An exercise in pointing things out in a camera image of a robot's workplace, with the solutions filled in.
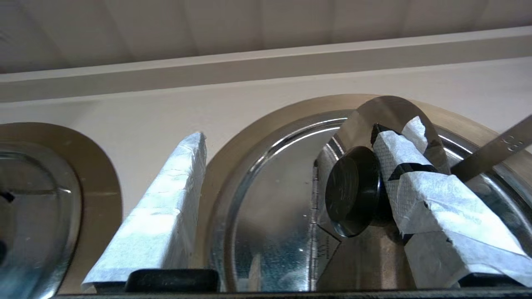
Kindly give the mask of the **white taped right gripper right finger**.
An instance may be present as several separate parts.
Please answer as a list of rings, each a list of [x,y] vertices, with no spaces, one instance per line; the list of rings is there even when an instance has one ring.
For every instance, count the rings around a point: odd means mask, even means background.
[[[414,117],[399,134],[376,123],[371,136],[416,287],[530,287],[531,258],[469,187],[424,157],[424,132]]]

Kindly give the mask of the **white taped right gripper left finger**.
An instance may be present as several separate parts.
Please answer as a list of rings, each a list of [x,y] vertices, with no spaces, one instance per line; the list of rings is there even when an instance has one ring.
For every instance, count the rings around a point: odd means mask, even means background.
[[[202,132],[179,142],[88,272],[81,284],[84,293],[103,283],[126,282],[136,270],[190,266],[206,158]]]

